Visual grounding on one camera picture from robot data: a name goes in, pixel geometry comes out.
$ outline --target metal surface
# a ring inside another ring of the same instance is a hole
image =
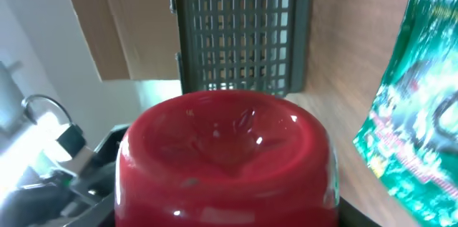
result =
[[[309,0],[176,2],[184,90],[302,89]]]
[[[24,115],[27,117],[28,120],[30,120],[32,123],[34,123],[35,125],[37,124],[36,122],[36,118],[35,118],[35,115],[34,113],[31,111],[30,109],[30,104],[35,101],[35,100],[45,100],[51,104],[53,104],[54,106],[58,107],[59,110],[61,110],[64,114],[65,114],[65,117],[67,117],[68,121],[70,124],[73,123],[73,120],[72,120],[72,117],[70,116],[70,114],[67,112],[67,109],[65,109],[64,106],[62,106],[59,102],[57,102],[54,98],[52,97],[49,97],[47,95],[40,95],[40,94],[37,94],[37,95],[29,95],[28,97],[24,98],[22,100],[22,107],[24,108]]]
[[[66,227],[111,227],[115,226],[115,194],[111,193],[100,203],[87,210],[77,220],[69,223]]]
[[[115,162],[108,163],[101,168],[93,170],[90,174],[75,178],[70,188],[80,198],[93,206],[100,202],[108,193],[113,192],[115,186]]]

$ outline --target wooden shelf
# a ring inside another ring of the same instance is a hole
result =
[[[338,151],[341,196],[381,226],[418,226],[365,166],[352,140],[391,57],[407,0],[313,0],[305,91]]]

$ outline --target red bowl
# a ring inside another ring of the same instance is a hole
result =
[[[144,112],[121,144],[116,225],[337,226],[326,131],[285,100],[195,92]]]

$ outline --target upside-down red bowl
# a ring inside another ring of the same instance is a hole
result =
[[[337,226],[321,123],[250,91],[195,92],[144,112],[117,159],[117,227]]]

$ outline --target grid pattern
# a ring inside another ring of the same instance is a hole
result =
[[[288,92],[294,0],[187,0],[199,90]]]

